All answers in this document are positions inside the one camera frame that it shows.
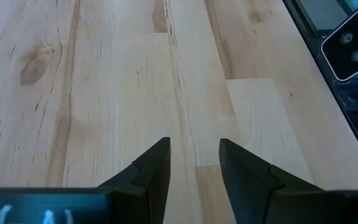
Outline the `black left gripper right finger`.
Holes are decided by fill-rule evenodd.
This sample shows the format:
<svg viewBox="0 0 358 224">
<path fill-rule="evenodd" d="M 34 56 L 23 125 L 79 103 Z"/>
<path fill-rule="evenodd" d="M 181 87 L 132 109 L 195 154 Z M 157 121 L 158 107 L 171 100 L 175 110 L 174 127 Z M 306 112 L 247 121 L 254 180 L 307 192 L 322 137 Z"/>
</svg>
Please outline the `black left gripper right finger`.
<svg viewBox="0 0 358 224">
<path fill-rule="evenodd" d="M 323 190 L 229 139 L 219 160 L 237 224 L 358 224 L 358 190 Z"/>
</svg>

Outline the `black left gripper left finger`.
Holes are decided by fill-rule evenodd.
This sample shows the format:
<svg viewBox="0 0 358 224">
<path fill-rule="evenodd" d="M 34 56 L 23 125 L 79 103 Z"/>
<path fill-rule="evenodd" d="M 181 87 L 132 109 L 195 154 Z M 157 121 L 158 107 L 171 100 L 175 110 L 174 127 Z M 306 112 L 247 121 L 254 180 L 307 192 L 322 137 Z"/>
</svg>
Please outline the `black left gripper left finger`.
<svg viewBox="0 0 358 224">
<path fill-rule="evenodd" d="M 162 224 L 171 172 L 170 138 L 164 137 L 100 187 L 111 191 L 113 224 Z"/>
</svg>

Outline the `black table edge rail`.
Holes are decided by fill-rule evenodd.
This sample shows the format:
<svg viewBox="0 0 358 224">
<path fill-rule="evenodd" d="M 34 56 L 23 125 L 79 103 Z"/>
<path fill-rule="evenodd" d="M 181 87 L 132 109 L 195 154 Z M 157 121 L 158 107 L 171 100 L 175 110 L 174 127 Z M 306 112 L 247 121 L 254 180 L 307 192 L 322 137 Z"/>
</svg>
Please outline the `black table edge rail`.
<svg viewBox="0 0 358 224">
<path fill-rule="evenodd" d="M 358 0 L 283 0 L 302 38 L 358 140 L 358 111 L 345 110 L 333 87 L 338 81 L 321 53 L 321 44 L 358 8 Z"/>
</svg>

